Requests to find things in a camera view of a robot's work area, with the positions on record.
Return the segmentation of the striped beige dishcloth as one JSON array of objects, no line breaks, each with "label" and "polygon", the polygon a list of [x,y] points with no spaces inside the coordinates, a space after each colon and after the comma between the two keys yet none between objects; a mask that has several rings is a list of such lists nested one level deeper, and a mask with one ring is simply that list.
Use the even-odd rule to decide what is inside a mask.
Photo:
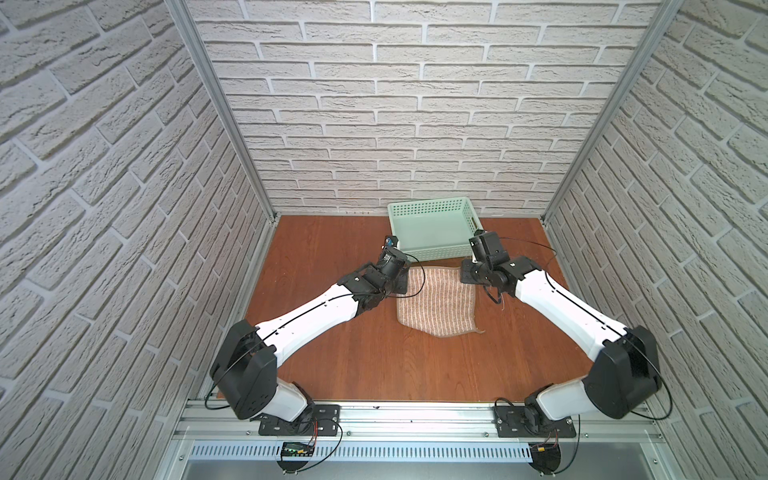
[{"label": "striped beige dishcloth", "polygon": [[453,267],[420,267],[409,274],[407,293],[396,301],[397,320],[437,338],[482,334],[475,321],[476,289]]}]

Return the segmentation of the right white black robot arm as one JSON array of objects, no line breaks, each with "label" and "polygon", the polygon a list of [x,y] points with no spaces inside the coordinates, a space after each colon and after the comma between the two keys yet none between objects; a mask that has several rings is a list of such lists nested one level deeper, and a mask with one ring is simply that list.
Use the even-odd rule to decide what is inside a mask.
[{"label": "right white black robot arm", "polygon": [[471,258],[461,267],[461,281],[480,285],[497,305],[513,297],[558,327],[585,353],[589,372],[568,382],[545,386],[529,395],[523,422],[538,432],[556,421],[589,412],[622,419],[663,390],[674,408],[660,369],[655,336],[645,327],[628,327],[599,312],[554,280],[532,259],[513,258],[497,233],[479,229],[469,239]]}]

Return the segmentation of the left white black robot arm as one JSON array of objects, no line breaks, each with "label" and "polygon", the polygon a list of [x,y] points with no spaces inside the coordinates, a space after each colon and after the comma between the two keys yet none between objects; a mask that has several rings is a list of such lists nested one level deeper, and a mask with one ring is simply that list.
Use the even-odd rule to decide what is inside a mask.
[{"label": "left white black robot arm", "polygon": [[311,397],[278,377],[293,354],[326,331],[404,294],[404,283],[416,257],[393,245],[343,276],[325,292],[294,310],[251,325],[230,327],[210,368],[212,388],[223,394],[227,408],[240,420],[259,415],[295,422],[312,411]]}]

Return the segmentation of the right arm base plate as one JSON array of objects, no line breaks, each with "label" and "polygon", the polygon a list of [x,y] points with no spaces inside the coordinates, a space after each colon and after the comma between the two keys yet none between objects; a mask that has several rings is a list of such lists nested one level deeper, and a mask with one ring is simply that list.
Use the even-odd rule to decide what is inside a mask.
[{"label": "right arm base plate", "polygon": [[551,420],[535,407],[508,403],[494,404],[492,412],[499,438],[577,437],[576,425],[570,417]]}]

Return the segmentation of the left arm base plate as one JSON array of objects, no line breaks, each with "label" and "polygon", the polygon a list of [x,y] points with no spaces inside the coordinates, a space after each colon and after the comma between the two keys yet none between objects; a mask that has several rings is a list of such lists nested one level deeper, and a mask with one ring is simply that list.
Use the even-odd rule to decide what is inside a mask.
[{"label": "left arm base plate", "polygon": [[340,413],[339,404],[311,404],[293,421],[262,414],[259,417],[258,434],[265,437],[335,437],[338,434]]}]

